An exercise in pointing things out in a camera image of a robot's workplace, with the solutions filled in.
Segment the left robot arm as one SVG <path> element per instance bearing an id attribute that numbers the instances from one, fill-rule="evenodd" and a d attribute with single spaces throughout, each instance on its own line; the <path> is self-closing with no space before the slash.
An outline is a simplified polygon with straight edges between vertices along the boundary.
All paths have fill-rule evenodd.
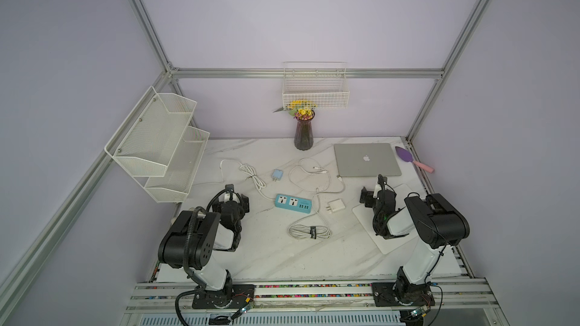
<path id="1" fill-rule="evenodd" d="M 213 258 L 214 251 L 234 252 L 242 238 L 242 220 L 249 198 L 228 184 L 204 207 L 181 211 L 158 247 L 161 264 L 183 270 L 200 290 L 201 300 L 227 303 L 234 297 L 229 271 Z"/>

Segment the white laptop charger brick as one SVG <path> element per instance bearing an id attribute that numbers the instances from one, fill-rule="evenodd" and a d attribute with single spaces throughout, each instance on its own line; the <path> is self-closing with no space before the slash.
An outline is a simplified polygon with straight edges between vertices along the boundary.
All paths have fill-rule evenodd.
<path id="1" fill-rule="evenodd" d="M 336 212 L 343 211 L 346 209 L 346 205 L 341 199 L 335 199 L 327 203 L 326 210 L 331 213 L 335 214 Z"/>

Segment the teal power strip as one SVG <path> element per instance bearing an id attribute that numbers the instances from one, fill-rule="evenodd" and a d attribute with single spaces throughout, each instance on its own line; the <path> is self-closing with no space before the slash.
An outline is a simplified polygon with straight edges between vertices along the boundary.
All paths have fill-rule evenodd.
<path id="1" fill-rule="evenodd" d="M 312 210 L 312 201 L 309 199 L 302 199 L 294 196 L 287 196 L 278 194 L 274 199 L 276 208 L 285 209 L 288 211 L 295 211 L 302 214 L 310 214 Z"/>

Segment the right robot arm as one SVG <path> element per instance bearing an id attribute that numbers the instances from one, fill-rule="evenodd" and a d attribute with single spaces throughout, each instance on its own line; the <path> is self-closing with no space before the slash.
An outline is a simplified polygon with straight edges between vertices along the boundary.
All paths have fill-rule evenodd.
<path id="1" fill-rule="evenodd" d="M 372 234 L 385 241 L 402 241 L 418 236 L 413 252 L 397 270 L 393 282 L 372 283 L 375 305 L 418 306 L 429 310 L 436 301 L 431 281 L 447 248 L 455 247 L 470 235 L 466 218 L 439 193 L 420 196 L 410 192 L 397 207 L 397 193 L 379 175 L 373 190 L 362 188 L 359 203 L 372 210 L 372 218 L 363 224 L 372 227 Z"/>

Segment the blue usb wall charger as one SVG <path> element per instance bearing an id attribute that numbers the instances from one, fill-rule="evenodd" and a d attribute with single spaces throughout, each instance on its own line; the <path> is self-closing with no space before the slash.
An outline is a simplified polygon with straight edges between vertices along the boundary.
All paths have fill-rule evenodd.
<path id="1" fill-rule="evenodd" d="M 271 175 L 273 181 L 280 181 L 283 177 L 283 171 L 279 169 L 274 169 Z"/>

